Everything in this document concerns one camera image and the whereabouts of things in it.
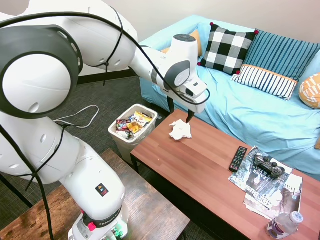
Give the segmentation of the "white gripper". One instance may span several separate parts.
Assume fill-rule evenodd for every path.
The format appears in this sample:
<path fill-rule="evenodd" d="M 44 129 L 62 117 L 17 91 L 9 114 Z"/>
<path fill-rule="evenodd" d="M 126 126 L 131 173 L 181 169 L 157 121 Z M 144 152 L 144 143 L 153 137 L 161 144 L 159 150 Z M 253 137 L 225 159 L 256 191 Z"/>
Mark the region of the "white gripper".
<path fill-rule="evenodd" d="M 195 113 L 200 114 L 205 110 L 206 101 L 207 101 L 207 94 L 204 92 L 197 98 L 188 96 L 186 94 L 175 94 L 173 93 L 173 99 L 171 97 L 167 97 L 167 103 L 169 107 L 169 111 L 171 114 L 175 111 L 174 103 L 179 106 L 182 110 L 188 111 L 188 116 L 186 118 L 186 123 L 188 124 L 192 118 L 194 117 Z"/>

